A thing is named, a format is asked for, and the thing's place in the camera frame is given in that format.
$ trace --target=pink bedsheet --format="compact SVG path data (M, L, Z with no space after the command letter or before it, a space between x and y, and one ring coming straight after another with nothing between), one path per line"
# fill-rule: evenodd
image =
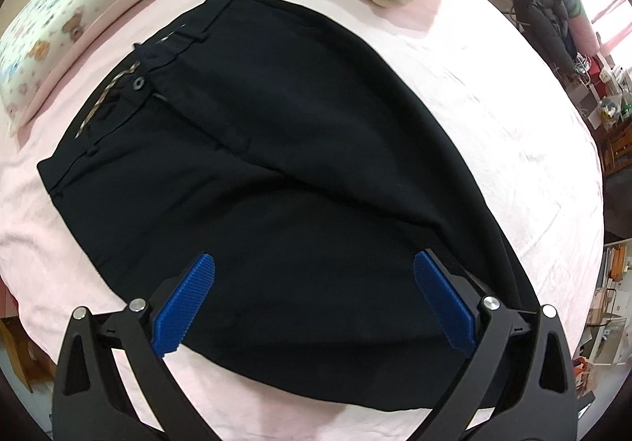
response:
M36 164L53 153L79 107L133 42L202 1L138 3L80 57L18 138L1 143L0 275L20 302L27 332L53 359L77 305L101 313L124 304L70 235ZM486 0L416 0L392 10L365 0L289 1L357 33L418 94L462 153L540 300L558 308L574 349L602 251L601 174L588 131L542 60ZM118 357L140 418L156 424ZM403 440L427 414L293 396L185 347L166 362L226 441Z

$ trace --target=blue gripper pad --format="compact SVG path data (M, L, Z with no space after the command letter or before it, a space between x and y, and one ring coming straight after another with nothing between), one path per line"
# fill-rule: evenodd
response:
M152 346L159 357L175 352L215 280L215 261L202 254L154 320Z
M426 252L415 256L413 271L450 346L471 356L476 348L476 323L465 302Z

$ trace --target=zipper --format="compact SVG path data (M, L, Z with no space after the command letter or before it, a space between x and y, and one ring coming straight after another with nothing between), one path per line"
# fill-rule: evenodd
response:
M152 95L153 95L154 97L156 97L157 99L161 100L162 102L169 102L169 99L168 99L168 98L166 98L166 97L165 97L162 93L156 93L156 92L154 92L154 93L152 93Z

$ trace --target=metal bolt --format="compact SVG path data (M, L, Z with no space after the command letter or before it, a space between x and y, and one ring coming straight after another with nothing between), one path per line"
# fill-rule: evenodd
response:
M75 318L75 320L83 320L87 314L88 310L85 307L77 307L73 311L73 318Z
M135 298L130 302L130 309L135 313L139 313L147 306L147 302L145 302L142 298Z
M557 309L550 304L546 304L542 307L542 312L547 318L555 318L557 316Z
M500 307L500 301L496 297L488 296L483 298L483 305L490 311L495 311Z

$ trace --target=black trousers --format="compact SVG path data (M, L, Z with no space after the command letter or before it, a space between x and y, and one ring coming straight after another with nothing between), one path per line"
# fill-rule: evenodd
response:
M135 45L39 172L125 300L213 255L184 343L295 394L437 402L463 356L416 288L422 249L538 306L426 107L361 39L284 1L207 0Z

